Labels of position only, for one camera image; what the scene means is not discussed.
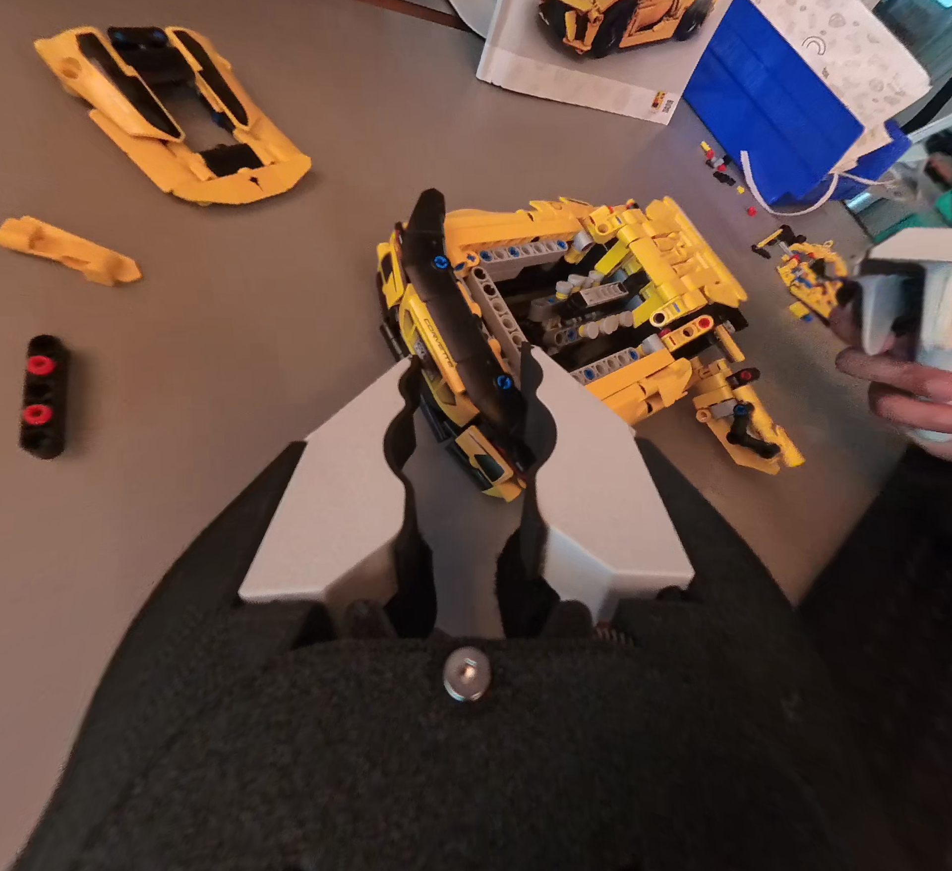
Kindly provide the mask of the person's right hand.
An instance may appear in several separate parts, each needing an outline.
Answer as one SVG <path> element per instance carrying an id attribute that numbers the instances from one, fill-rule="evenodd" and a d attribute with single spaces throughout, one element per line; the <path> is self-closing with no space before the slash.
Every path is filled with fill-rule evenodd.
<path id="1" fill-rule="evenodd" d="M 867 385 L 870 412 L 927 454 L 951 460 L 951 441 L 928 439 L 923 431 L 951 433 L 951 374 L 919 365 L 912 335 L 891 334 L 878 354 L 863 350 L 862 332 L 849 304 L 834 310 L 830 326 L 845 346 L 836 358 L 842 374 Z"/>

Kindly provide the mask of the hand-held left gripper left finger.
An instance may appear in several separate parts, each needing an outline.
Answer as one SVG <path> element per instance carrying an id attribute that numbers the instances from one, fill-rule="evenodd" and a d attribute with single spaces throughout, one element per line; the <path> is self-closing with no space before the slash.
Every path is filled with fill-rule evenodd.
<path id="1" fill-rule="evenodd" d="M 387 605 L 419 540 L 404 473 L 417 448 L 420 363 L 404 358 L 317 428 L 239 588 L 244 603 Z"/>

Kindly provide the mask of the blue bag with white papers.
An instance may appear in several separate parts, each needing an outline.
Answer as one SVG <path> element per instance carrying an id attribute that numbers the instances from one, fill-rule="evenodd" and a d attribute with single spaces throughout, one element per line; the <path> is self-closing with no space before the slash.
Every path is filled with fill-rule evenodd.
<path id="1" fill-rule="evenodd" d="M 684 100 L 740 167 L 768 208 L 806 211 L 846 201 L 877 182 L 909 150 L 894 120 L 887 140 L 834 177 L 838 146 L 859 121 L 750 0 L 733 0 L 684 91 Z"/>

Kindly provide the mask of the black perforated seat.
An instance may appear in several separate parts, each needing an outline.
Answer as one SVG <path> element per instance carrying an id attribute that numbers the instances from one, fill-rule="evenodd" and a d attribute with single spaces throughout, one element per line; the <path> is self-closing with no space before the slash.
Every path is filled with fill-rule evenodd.
<path id="1" fill-rule="evenodd" d="M 907 449 L 799 611 L 912 868 L 950 869 L 950 463 Z"/>

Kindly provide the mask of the white instruction booklet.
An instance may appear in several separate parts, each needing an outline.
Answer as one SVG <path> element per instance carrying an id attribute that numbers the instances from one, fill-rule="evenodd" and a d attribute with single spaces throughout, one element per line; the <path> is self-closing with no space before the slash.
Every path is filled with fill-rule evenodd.
<path id="1" fill-rule="evenodd" d="M 665 125 L 732 0 L 498 0 L 477 76 Z"/>

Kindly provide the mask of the yellow brick hood panel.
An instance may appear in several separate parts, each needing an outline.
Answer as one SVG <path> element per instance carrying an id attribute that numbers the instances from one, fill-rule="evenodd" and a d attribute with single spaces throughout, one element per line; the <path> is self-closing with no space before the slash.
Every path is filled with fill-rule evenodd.
<path id="1" fill-rule="evenodd" d="M 245 206 L 282 195 L 311 168 L 252 101 L 232 64 L 183 26 L 81 26 L 35 39 L 61 87 L 164 193 L 199 206 Z M 162 98 L 190 92 L 232 139 L 196 151 Z"/>

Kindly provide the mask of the yellow loose brick pile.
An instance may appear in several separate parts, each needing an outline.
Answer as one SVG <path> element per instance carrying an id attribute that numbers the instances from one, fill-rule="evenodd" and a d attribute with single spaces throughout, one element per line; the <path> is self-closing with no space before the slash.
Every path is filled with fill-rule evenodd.
<path id="1" fill-rule="evenodd" d="M 839 305 L 839 291 L 850 276 L 832 241 L 810 243 L 783 225 L 750 249 L 768 261 L 778 252 L 775 270 L 793 300 L 789 311 L 802 321 L 818 320 L 829 326 L 829 317 Z"/>

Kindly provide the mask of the yellow brick side panel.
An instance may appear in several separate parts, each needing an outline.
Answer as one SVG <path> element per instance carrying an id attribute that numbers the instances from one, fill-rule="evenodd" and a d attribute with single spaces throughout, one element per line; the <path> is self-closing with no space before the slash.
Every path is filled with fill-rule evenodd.
<path id="1" fill-rule="evenodd" d="M 58 263 L 97 285 L 116 287 L 142 279 L 135 260 L 30 216 L 2 223 L 1 246 Z"/>

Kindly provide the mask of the yellow toy brick car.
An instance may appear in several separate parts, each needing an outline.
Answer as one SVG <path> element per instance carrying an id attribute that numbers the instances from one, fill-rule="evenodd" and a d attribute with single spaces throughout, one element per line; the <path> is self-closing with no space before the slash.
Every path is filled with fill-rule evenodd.
<path id="1" fill-rule="evenodd" d="M 382 332 L 395 358 L 421 362 L 423 413 L 483 495 L 509 502 L 526 485 L 526 345 L 630 428 L 690 397 L 735 464 L 804 463 L 734 339 L 741 283 L 669 197 L 446 211 L 430 188 L 376 259 Z"/>

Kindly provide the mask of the black red brick beam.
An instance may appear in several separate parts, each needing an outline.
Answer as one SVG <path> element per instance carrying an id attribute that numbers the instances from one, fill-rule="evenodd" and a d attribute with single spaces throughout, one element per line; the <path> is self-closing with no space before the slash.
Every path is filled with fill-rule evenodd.
<path id="1" fill-rule="evenodd" d="M 68 387 L 72 355 L 57 336 L 39 334 L 27 346 L 19 447 L 51 461 L 65 450 Z"/>

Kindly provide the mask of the scattered small brick pieces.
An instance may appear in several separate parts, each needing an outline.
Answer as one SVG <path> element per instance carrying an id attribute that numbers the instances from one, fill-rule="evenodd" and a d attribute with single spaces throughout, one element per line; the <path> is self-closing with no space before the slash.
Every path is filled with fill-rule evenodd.
<path id="1" fill-rule="evenodd" d="M 743 199 L 744 212 L 748 217 L 757 216 L 759 213 L 757 201 L 735 161 L 706 140 L 701 140 L 698 147 L 714 180 L 723 187 L 729 187 L 732 192 Z"/>

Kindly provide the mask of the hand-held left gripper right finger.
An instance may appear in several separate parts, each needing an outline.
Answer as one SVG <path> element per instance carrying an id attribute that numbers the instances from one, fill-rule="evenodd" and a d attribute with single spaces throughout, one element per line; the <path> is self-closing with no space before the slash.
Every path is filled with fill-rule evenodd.
<path id="1" fill-rule="evenodd" d="M 607 624 L 622 601 L 695 577 L 633 430 L 539 347 L 524 345 L 527 475 L 519 557 L 529 578 Z"/>

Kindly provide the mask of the grey desk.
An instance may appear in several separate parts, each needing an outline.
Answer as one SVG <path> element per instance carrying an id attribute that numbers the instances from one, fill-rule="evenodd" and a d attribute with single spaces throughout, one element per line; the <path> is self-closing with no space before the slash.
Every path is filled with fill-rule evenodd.
<path id="1" fill-rule="evenodd" d="M 881 489 L 901 437 L 792 320 L 749 246 L 770 231 L 670 123 L 479 81 L 481 44 L 393 0 L 2 0 L 2 218 L 116 249 L 143 279 L 104 288 L 2 250 L 2 867 L 28 840 L 126 627 L 192 540 L 287 445 L 391 365 L 375 246 L 436 187 L 451 209 L 671 196 L 749 292 L 741 347 L 807 457 L 736 468 L 680 404 L 645 426 L 798 600 Z M 108 140 L 33 41 L 77 25 L 183 25 L 312 160 L 243 208 L 166 195 Z M 72 355 L 65 450 L 19 447 L 27 346 Z"/>

